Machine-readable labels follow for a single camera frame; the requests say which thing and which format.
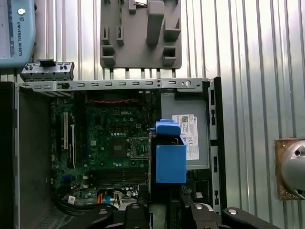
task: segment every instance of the circuit board component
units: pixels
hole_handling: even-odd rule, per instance
[[[74,93],[51,101],[51,183],[57,195],[73,196],[75,204],[101,202],[109,189],[136,196],[148,179],[149,128],[158,118],[157,96]]]

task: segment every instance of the screw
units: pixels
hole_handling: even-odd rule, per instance
[[[25,9],[24,8],[19,8],[17,12],[18,12],[19,15],[24,15],[25,14]]]
[[[202,209],[203,207],[202,207],[202,205],[200,205],[200,204],[195,204],[195,208],[197,208],[197,209]]]
[[[236,215],[236,214],[237,214],[237,211],[235,211],[234,209],[229,209],[228,212],[229,212],[231,215]]]
[[[140,208],[138,205],[133,205],[132,206],[132,209],[138,209],[138,208]]]

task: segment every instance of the white label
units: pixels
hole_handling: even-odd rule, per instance
[[[179,123],[181,136],[186,142],[186,160],[199,159],[197,117],[193,114],[173,115],[174,122]]]
[[[126,193],[126,196],[131,197],[131,196],[132,196],[132,192],[131,192],[131,191],[128,191],[128,192]]]
[[[74,204],[74,202],[75,202],[75,197],[69,196],[69,198],[68,198],[68,203],[69,203],[69,204]]]

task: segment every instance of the cable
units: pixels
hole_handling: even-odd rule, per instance
[[[87,210],[87,209],[94,209],[96,207],[99,207],[99,206],[105,206],[105,207],[111,207],[112,210],[115,210],[117,211],[118,208],[111,205],[111,204],[106,204],[106,203],[102,203],[102,204],[90,204],[90,205],[82,205],[82,206],[79,206],[79,205],[73,205],[73,204],[69,204],[67,203],[66,201],[63,201],[62,199],[55,199],[56,202],[59,202],[60,204],[64,205],[65,207],[70,207],[70,208],[73,208],[73,209],[80,209],[80,210]]]
[[[60,198],[53,197],[53,202],[55,206],[63,213],[71,216],[81,216],[87,212],[90,212],[91,210],[95,209],[96,207],[105,206],[108,208],[111,208],[114,211],[118,211],[118,208],[106,203],[100,203],[100,204],[92,204],[92,205],[85,205],[85,206],[78,206],[73,205],[70,203],[67,203],[66,201],[63,201]]]
[[[103,101],[103,100],[93,100],[90,99],[88,102],[92,102],[95,104],[122,104],[122,103],[129,103],[129,102],[137,102],[136,99],[124,99],[124,100],[118,100],[118,101]]]

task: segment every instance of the green circuit board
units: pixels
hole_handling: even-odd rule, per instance
[[[147,181],[149,128],[157,117],[151,97],[105,101],[75,94],[51,101],[51,183],[59,195],[94,200],[101,188]]]

